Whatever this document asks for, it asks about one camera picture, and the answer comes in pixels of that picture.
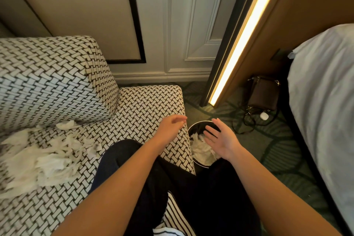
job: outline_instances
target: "person's right arm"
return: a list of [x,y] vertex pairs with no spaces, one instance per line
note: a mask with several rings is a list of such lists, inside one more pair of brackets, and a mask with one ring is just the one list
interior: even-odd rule
[[221,132],[207,126],[205,141],[235,168],[259,218],[273,236],[328,235],[340,233],[319,213],[294,194],[241,146],[221,120],[212,120]]

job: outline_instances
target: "upholstery fabric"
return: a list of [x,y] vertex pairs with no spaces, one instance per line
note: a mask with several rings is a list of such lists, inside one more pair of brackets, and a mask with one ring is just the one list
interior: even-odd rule
[[[118,110],[103,122],[88,123],[79,129],[79,136],[94,138],[103,150],[122,139],[144,143],[155,133],[163,117],[185,114],[182,90],[179,86],[141,86],[121,88]],[[47,128],[31,134],[29,140],[47,147],[50,139],[71,131]],[[161,154],[165,160],[195,174],[187,127]],[[84,153],[73,183],[38,188],[14,199],[0,200],[0,235],[50,235],[86,196],[100,160],[89,160]],[[0,187],[7,183],[0,167]]]
[[91,37],[0,39],[0,132],[103,121],[114,115],[118,95]]

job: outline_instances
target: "white bed sheet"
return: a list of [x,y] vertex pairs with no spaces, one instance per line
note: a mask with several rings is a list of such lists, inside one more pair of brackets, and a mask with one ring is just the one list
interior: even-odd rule
[[354,24],[294,50],[290,108],[339,211],[354,233]]

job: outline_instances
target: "led light strip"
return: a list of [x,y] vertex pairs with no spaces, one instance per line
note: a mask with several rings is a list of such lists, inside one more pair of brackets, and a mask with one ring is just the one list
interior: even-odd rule
[[211,105],[215,105],[217,99],[219,98],[221,91],[223,90],[227,80],[229,79],[231,72],[233,71],[241,53],[245,49],[245,46],[246,46],[248,40],[250,39],[251,34],[254,31],[254,28],[256,27],[257,23],[259,22],[259,19],[261,18],[268,3],[269,3],[269,0],[257,0],[256,1],[256,4],[254,5],[254,8],[252,10],[252,13],[247,20],[247,23],[241,33],[239,40],[237,41],[236,47],[235,47],[234,51],[232,52],[232,55],[226,65],[226,68],[221,76],[221,79],[218,82],[216,89],[215,89],[213,95],[211,96],[211,99],[209,100],[209,103]]

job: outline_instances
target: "patterned carpet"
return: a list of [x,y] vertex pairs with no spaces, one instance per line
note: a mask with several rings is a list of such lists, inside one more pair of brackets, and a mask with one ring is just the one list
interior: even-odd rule
[[[230,127],[233,121],[235,128],[240,131],[249,129],[242,123],[244,114],[240,108],[242,89],[238,89],[226,102],[214,109],[211,105],[199,106],[206,82],[156,83],[156,85],[162,84],[177,84],[182,88],[188,127],[198,121],[220,118]],[[140,85],[155,84],[130,84],[128,86]],[[268,126],[258,126],[253,132],[237,135],[237,138],[281,182],[338,228],[281,113]]]

